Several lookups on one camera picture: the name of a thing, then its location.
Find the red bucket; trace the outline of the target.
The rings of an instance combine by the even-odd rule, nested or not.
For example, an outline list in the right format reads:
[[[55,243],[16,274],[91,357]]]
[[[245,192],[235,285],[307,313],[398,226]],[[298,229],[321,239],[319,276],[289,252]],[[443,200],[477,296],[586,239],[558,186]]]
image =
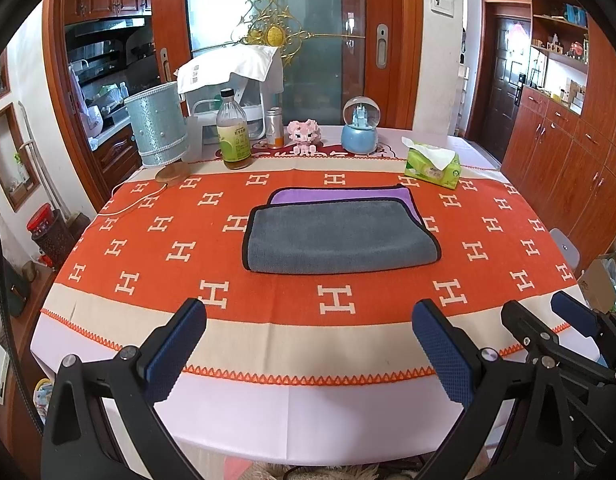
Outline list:
[[[49,203],[43,204],[28,220],[26,229],[52,268],[60,270],[76,245],[75,237],[70,233],[61,211]]]

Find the dark entrance door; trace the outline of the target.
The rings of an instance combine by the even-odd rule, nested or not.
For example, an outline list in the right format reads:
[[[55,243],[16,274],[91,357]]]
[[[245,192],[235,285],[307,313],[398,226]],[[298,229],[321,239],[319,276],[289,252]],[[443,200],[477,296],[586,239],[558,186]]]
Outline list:
[[[530,22],[520,18],[496,18],[495,50],[486,117],[480,145],[503,162],[518,112],[519,79],[527,75]]]

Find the orange H-pattern tablecloth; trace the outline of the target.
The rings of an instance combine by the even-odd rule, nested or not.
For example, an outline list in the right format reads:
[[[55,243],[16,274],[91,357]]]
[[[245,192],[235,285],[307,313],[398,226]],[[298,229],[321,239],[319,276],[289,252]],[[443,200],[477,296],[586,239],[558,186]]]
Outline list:
[[[433,371],[411,330],[433,300],[476,344],[519,344],[500,312],[516,300],[550,330],[555,292],[580,295],[538,215],[498,171],[465,167],[456,188],[409,177],[400,159],[264,157],[204,162],[165,186],[126,181],[81,235],[51,287],[35,354],[142,344],[182,302],[206,333],[189,374],[233,382],[345,386]]]

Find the glass bottle yellow label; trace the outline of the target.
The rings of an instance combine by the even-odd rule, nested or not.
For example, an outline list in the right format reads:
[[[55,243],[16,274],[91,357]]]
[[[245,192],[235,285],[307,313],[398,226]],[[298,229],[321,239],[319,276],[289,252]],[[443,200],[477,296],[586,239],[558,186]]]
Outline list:
[[[232,88],[223,88],[220,96],[222,102],[217,113],[217,132],[222,160],[231,170],[242,169],[251,164],[247,117],[235,101]]]

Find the blue castle snow globe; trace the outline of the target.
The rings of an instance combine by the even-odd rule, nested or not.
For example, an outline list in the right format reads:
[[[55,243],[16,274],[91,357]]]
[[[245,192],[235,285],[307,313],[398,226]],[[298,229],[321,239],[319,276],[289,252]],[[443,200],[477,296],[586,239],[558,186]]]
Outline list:
[[[381,109],[367,96],[357,96],[346,102],[343,108],[344,127],[340,144],[355,155],[370,155],[378,144],[377,127],[381,121]]]

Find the white stool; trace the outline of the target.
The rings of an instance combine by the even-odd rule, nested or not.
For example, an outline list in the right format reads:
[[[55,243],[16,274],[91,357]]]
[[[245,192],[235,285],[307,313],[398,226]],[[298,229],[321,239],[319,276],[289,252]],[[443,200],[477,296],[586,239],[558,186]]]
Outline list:
[[[580,263],[580,252],[577,250],[577,247],[573,245],[573,242],[560,229],[550,229],[550,237],[553,238],[570,269],[576,270]]]

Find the purple and grey towel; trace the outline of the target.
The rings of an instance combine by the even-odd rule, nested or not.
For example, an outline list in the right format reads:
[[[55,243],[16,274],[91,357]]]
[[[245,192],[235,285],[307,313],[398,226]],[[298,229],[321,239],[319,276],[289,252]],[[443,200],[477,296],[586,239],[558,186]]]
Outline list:
[[[333,275],[428,266],[442,249],[408,188],[280,188],[250,211],[246,270]]]

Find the cardboard box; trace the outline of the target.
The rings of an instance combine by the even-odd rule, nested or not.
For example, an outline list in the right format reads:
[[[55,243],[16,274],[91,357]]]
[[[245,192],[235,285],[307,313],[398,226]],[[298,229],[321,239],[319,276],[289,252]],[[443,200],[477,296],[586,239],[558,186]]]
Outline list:
[[[591,309],[616,312],[616,252],[595,258],[578,283]]]

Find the pink block toy figure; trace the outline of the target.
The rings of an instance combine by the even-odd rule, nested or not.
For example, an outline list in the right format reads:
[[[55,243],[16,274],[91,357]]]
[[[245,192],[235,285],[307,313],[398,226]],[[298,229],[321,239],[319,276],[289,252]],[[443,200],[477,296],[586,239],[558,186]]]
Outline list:
[[[305,122],[292,120],[287,126],[288,140],[293,142],[295,156],[312,156],[321,142],[320,126],[313,119]]]

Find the small metal can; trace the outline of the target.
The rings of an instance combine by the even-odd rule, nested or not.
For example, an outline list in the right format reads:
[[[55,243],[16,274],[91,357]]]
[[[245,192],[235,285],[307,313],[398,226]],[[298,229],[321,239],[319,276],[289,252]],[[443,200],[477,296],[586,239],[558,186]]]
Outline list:
[[[269,148],[284,146],[283,112],[279,106],[273,106],[265,111],[265,140]]]

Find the teal lamp with pearls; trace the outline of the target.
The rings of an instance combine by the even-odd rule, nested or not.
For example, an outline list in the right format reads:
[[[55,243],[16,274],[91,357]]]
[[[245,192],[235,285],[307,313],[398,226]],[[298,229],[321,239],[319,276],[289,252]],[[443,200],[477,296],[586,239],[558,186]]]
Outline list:
[[[125,98],[125,108],[145,168],[156,168],[155,180],[175,185],[189,175],[183,156],[189,137],[181,110],[178,84],[159,84]]]

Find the brown wooden cabinet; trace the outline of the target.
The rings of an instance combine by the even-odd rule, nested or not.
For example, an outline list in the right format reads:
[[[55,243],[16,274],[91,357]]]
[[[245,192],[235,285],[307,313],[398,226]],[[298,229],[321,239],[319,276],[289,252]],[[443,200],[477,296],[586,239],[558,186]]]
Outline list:
[[[583,271],[616,241],[616,51],[578,0],[530,0],[530,61],[503,174]]]

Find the white appliance with cloth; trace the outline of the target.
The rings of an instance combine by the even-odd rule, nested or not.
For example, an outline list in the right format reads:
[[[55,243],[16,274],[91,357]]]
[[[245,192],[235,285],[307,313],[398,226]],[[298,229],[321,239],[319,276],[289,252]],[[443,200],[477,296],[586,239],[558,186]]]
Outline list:
[[[213,47],[179,67],[175,80],[192,120],[189,130],[201,142],[219,142],[217,113],[224,88],[234,91],[244,110],[250,140],[259,141],[265,137],[265,113],[284,90],[281,50],[248,44]]]

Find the green tissue pack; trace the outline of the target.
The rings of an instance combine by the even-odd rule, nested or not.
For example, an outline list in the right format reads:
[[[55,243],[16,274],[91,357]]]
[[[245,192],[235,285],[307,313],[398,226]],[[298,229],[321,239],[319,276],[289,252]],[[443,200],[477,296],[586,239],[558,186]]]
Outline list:
[[[425,143],[415,143],[402,136],[408,149],[404,174],[417,180],[455,190],[459,184],[462,166],[457,152]]]

